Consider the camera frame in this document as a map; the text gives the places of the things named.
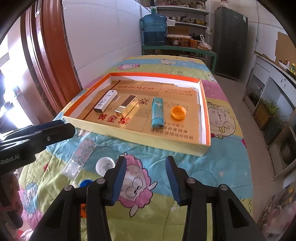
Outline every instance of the teal lighter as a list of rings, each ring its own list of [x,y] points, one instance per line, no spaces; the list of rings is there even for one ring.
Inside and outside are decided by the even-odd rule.
[[[163,99],[154,97],[152,102],[152,128],[162,129],[165,120],[163,118]]]

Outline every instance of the silver screw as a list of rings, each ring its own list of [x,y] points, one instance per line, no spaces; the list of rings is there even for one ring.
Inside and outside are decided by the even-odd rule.
[[[105,182],[105,179],[104,178],[99,178],[96,182],[98,184],[103,184]]]
[[[228,187],[225,184],[220,185],[220,189],[223,191],[227,191]]]
[[[194,178],[192,178],[192,177],[190,177],[190,178],[187,178],[187,180],[186,180],[188,183],[190,183],[190,184],[193,184],[193,183],[195,183],[195,179]]]
[[[64,187],[65,191],[70,191],[72,189],[72,185],[67,185]]]

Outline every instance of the water dispenser bottle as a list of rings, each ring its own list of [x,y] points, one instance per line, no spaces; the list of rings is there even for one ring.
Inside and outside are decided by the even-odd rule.
[[[160,46],[167,44],[167,18],[151,13],[142,17],[144,45]]]

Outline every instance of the white bottle cap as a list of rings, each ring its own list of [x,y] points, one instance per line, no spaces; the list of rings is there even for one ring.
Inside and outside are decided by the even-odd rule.
[[[114,168],[115,162],[112,160],[112,158],[105,156],[98,160],[96,163],[96,172],[100,176],[104,176],[106,171],[108,169]]]

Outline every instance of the green table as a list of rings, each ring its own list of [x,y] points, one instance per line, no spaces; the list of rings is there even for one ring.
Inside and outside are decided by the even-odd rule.
[[[178,50],[178,51],[194,52],[194,53],[209,55],[211,57],[214,57],[214,61],[212,62],[211,72],[214,73],[214,71],[215,71],[217,54],[215,52],[211,51],[211,50],[204,51],[204,50],[201,50],[201,49],[187,48],[187,47],[181,47],[181,46],[171,46],[171,45],[164,45],[164,46],[147,46],[147,45],[143,45],[142,46],[142,54],[145,55],[145,50],[155,50],[155,55],[157,55],[156,50],[158,50],[158,49]]]

